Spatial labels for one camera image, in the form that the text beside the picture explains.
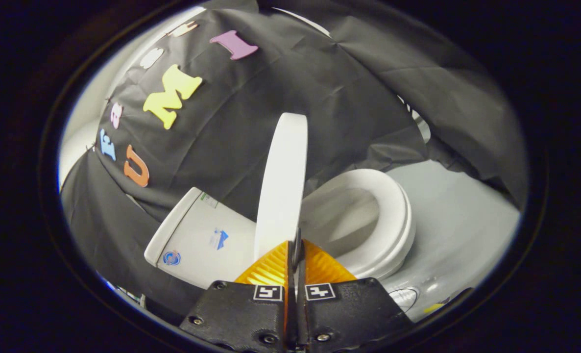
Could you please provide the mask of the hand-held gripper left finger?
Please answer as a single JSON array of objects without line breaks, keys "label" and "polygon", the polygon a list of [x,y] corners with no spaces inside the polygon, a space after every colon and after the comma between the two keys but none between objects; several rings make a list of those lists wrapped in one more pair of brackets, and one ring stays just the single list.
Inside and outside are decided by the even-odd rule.
[{"label": "hand-held gripper left finger", "polygon": [[297,338],[293,241],[259,257],[235,280],[216,280],[179,328],[233,353],[286,353]]}]

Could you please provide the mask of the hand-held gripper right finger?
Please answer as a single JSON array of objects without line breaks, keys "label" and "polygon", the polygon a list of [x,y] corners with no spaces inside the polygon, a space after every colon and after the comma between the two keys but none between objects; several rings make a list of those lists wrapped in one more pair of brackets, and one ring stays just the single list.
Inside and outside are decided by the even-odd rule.
[{"label": "hand-held gripper right finger", "polygon": [[380,282],[353,277],[297,230],[294,239],[294,350],[368,353],[405,335],[413,322]]}]

